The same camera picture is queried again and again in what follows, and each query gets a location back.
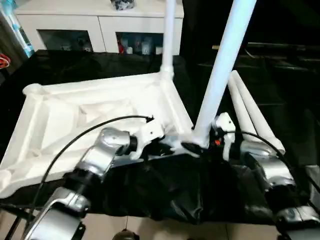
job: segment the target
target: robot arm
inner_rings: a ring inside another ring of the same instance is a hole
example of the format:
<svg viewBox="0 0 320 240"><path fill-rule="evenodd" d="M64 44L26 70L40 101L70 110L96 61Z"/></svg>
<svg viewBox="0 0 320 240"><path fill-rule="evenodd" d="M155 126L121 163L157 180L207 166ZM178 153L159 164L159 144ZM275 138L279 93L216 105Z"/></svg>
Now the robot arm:
<svg viewBox="0 0 320 240"><path fill-rule="evenodd" d="M56 189L26 230L23 240L81 240L82 224L91 207L94 191L102 184L115 156L137 150L138 140L129 132L104 128L83 155L65 184Z"/></svg>
<svg viewBox="0 0 320 240"><path fill-rule="evenodd" d="M227 113L212 124L217 135L223 136L223 159L240 159L255 174L262 193L273 213L280 232L279 240L315 240L320 237L320 216L309 205L308 196L301 194L287 165L263 142L243 140L235 143L236 130Z"/></svg>

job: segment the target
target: floor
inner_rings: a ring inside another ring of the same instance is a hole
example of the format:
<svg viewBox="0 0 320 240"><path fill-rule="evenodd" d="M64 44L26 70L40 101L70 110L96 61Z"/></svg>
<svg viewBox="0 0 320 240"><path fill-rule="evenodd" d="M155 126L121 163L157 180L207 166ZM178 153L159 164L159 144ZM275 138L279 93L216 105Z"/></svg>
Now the floor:
<svg viewBox="0 0 320 240"><path fill-rule="evenodd" d="M0 213L0 239L5 236L15 217ZM22 221L12 240L20 240L25 221ZM89 214L84 219L86 232L83 240L112 240L126 227L140 236L141 240L276 240L277 230L273 226L250 224L204 223L191 225L174 220L153 221L140 217L111 217Z"/></svg>

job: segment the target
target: black cloth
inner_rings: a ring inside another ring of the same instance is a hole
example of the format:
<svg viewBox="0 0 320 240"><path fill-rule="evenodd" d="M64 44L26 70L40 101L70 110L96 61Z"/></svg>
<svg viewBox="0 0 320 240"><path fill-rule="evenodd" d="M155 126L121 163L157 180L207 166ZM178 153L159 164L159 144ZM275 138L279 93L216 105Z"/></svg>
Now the black cloth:
<svg viewBox="0 0 320 240"><path fill-rule="evenodd" d="M174 57L174 84L195 123L212 70L212 62L189 65ZM22 89L42 85L154 73L161 58L68 51L38 51L0 86L2 133L0 156L8 145L24 103ZM239 71L263 115L282 141L286 158L297 171L320 162L319 63L285 63L240 56ZM237 125L228 90L219 112L228 112ZM45 184L38 207L63 180ZM23 187L1 199L1 205L27 208L37 185ZM97 189L92 211L112 216L164 218L198 224L204 221L272 224L272 213L255 180L241 164L219 154L195 159L188 155L113 168Z"/></svg>

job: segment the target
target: dark background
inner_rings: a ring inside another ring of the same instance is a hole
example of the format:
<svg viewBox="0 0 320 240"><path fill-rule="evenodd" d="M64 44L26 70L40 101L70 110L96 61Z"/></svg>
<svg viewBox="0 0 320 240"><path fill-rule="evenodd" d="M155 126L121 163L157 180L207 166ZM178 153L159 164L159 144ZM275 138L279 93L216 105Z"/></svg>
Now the dark background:
<svg viewBox="0 0 320 240"><path fill-rule="evenodd" d="M212 46L220 44L232 2L183 0L181 55L196 62L212 58ZM241 52L244 48L264 54L284 49L318 52L319 30L320 1L257 0Z"/></svg>

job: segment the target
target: white tube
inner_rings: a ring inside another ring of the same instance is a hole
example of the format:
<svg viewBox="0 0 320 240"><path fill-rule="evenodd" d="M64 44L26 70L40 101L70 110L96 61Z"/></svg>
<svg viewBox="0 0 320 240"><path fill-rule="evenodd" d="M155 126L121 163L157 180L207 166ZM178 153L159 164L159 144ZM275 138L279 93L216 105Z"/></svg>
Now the white tube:
<svg viewBox="0 0 320 240"><path fill-rule="evenodd" d="M171 79L174 74L173 67L173 41L175 31L176 0L166 0L163 35L163 55L160 71Z"/></svg>
<svg viewBox="0 0 320 240"><path fill-rule="evenodd" d="M200 113L195 125L194 141L209 146L209 131L216 117L229 74L235 64L257 0L234 0L220 43Z"/></svg>
<svg viewBox="0 0 320 240"><path fill-rule="evenodd" d="M231 72L229 81L228 81L228 88L231 95L233 107L235 110L236 118L238 119L240 129L245 132L249 132L252 134L257 134L256 129L250 119L244 101L241 98L239 90L237 88L237 84L233 78L233 73L236 72L235 70ZM247 141L255 141L259 142L260 140L254 136L250 136L247 134L243 134L243 139Z"/></svg>
<svg viewBox="0 0 320 240"><path fill-rule="evenodd" d="M286 152L281 141L277 139L272 132L270 126L268 125L265 117L261 113L258 105L251 96L249 90L247 89L245 83L242 81L239 73L237 71L232 71L232 77L236 83L239 90L241 98L244 102L245 108L248 111L253 125L258 133L258 135L266 140L268 140L272 145L274 145L282 154Z"/></svg>

